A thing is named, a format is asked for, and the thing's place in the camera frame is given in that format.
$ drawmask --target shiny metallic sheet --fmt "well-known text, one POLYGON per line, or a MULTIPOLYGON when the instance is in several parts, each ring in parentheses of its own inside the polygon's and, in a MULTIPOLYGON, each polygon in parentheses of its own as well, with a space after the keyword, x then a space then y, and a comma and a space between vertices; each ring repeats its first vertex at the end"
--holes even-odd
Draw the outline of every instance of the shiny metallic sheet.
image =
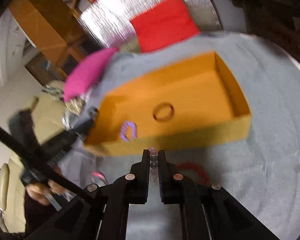
MULTIPOLYGON (((161 0, 97 0, 80 16, 83 28, 104 47, 120 46, 135 36, 130 23, 136 15, 161 0)), ((220 30, 220 22, 210 0, 183 0, 202 31, 220 30)))

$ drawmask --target metal rivet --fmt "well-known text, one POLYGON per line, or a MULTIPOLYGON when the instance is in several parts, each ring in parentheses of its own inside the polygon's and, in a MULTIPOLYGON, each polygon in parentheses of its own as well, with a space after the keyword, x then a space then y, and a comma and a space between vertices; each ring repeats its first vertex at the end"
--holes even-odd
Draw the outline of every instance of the metal rivet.
POLYGON ((214 189, 214 190, 220 190, 221 185, 220 184, 211 184, 211 188, 214 189))
POLYGON ((174 174, 174 175, 173 175, 173 178, 174 178, 175 180, 182 180, 182 179, 183 179, 183 175, 177 173, 177 174, 174 174))
POLYGON ((135 177, 136 176, 134 176, 134 174, 131 174, 131 173, 129 173, 125 176, 126 180, 133 180, 135 177))
POLYGON ((90 185, 87 186, 87 190, 90 191, 90 192, 96 191, 97 188, 98 188, 98 185, 96 185, 96 184, 90 184, 90 185))

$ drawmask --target pink pillow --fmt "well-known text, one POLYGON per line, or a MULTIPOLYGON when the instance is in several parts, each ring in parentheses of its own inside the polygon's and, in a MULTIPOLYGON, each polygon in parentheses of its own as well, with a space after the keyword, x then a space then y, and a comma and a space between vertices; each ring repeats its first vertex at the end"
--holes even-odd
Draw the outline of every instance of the pink pillow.
POLYGON ((97 82, 102 75, 111 57, 118 51, 118 48, 111 47, 102 49, 87 56, 71 72, 64 87, 64 101, 67 102, 89 89, 97 82))

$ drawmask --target person's hand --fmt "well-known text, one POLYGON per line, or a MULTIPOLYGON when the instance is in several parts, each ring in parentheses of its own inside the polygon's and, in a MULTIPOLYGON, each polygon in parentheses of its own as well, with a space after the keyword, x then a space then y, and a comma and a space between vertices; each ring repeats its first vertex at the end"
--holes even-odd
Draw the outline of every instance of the person's hand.
MULTIPOLYGON (((62 176, 61 170, 58 166, 54 167, 54 171, 62 176)), ((66 190, 64 187, 55 183, 51 179, 49 179, 48 185, 50 188, 40 182, 35 182, 27 185, 26 191, 32 199, 38 201, 41 205, 48 206, 50 202, 44 194, 53 192, 55 194, 61 195, 66 190)))

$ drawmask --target gray blanket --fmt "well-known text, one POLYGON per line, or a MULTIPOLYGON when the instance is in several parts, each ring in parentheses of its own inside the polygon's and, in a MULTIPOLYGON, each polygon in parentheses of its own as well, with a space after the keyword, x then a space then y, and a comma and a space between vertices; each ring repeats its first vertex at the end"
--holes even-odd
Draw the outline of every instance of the gray blanket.
MULTIPOLYGON (((200 34, 166 49, 141 55, 117 54, 88 105, 98 106, 109 90, 161 66, 215 50, 231 69, 252 111, 247 139, 205 149, 167 153, 173 163, 200 163, 281 240, 300 234, 300 71, 280 48, 240 34, 200 34)), ((60 164, 64 174, 81 187, 92 171, 112 183, 130 170, 141 155, 95 157, 80 142, 60 164)), ((163 206, 157 184, 145 206, 132 206, 127 240, 181 239, 178 207, 163 206)))

